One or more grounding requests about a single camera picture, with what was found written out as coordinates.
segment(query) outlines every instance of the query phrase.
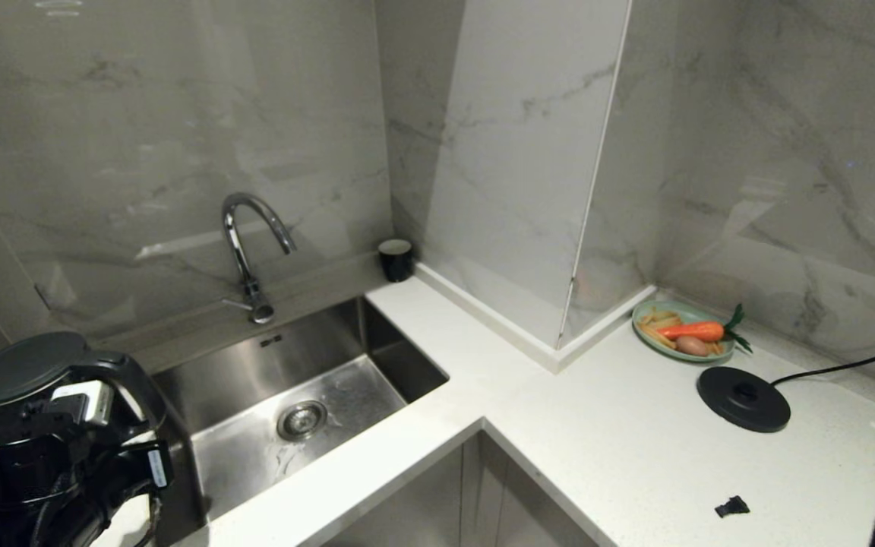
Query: white countertop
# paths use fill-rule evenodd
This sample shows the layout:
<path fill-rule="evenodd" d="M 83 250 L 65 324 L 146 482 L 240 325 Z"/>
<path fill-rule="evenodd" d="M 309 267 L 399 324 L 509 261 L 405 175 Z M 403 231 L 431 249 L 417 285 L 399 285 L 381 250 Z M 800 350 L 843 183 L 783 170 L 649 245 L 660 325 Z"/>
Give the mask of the white countertop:
<path fill-rule="evenodd" d="M 701 402 L 701 366 L 647 349 L 626 322 L 553 375 L 416 278 L 368 298 L 450 380 L 183 546 L 319 545 L 482 428 L 600 545 L 868 544 L 875 402 L 788 382 L 788 427 L 746 432 Z M 764 349 L 728 364 L 768 380 L 801 370 Z M 719 519 L 733 495 L 750 514 Z"/>

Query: black mug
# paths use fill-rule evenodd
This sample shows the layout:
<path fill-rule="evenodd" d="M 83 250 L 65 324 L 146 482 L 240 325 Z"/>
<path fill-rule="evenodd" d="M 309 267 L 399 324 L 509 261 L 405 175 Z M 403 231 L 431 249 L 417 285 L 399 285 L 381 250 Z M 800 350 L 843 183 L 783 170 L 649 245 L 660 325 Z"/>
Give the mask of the black mug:
<path fill-rule="evenodd" d="M 390 283 L 400 283 L 414 273 L 413 246 L 404 239 L 387 239 L 380 243 L 380 266 Z"/>

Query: sink drain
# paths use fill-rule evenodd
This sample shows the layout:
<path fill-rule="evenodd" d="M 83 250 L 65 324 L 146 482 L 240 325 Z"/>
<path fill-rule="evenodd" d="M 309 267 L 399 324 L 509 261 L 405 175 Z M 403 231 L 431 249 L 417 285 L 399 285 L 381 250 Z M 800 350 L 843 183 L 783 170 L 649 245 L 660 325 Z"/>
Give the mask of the sink drain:
<path fill-rule="evenodd" d="M 292 405 L 279 416 L 276 429 L 287 441 L 298 441 L 315 433 L 326 423 L 326 407 L 317 401 Z"/>

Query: faucet spout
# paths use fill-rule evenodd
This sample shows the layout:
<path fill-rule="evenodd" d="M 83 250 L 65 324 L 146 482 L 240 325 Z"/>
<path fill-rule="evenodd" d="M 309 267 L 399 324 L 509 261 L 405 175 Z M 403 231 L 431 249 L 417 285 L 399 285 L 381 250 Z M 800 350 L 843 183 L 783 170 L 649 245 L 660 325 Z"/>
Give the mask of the faucet spout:
<path fill-rule="evenodd" d="M 225 198 L 222 204 L 222 231 L 225 233 L 226 240 L 229 242 L 229 247 L 232 249 L 232 255 L 235 258 L 235 265 L 238 267 L 238 272 L 242 277 L 242 287 L 245 290 L 245 304 L 249 308 L 249 320 L 253 323 L 264 324 L 270 321 L 275 315 L 274 309 L 265 300 L 265 295 L 261 293 L 258 280 L 252 274 L 252 269 L 249 267 L 248 257 L 245 255 L 245 247 L 242 245 L 242 239 L 238 235 L 238 227 L 235 224 L 235 209 L 239 205 L 247 205 L 254 212 L 258 213 L 265 221 L 265 224 L 270 227 L 275 239 L 282 247 L 282 252 L 289 254 L 296 250 L 295 242 L 286 229 L 286 225 L 282 223 L 279 215 L 268 207 L 267 202 L 252 194 L 237 191 Z"/>

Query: kettle handle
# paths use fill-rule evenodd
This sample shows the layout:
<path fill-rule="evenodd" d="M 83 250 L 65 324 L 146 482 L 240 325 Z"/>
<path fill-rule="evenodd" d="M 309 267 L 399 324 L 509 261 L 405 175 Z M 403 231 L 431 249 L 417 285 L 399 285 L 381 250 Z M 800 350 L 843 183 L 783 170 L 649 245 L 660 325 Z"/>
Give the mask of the kettle handle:
<path fill-rule="evenodd" d="M 156 430 L 167 416 L 167 405 L 157 391 L 150 376 L 140 364 L 126 353 L 115 351 L 90 351 L 70 364 L 74 373 L 95 378 L 105 378 L 118 388 L 133 411 L 140 411 L 138 419 L 148 422 L 150 430 Z"/>

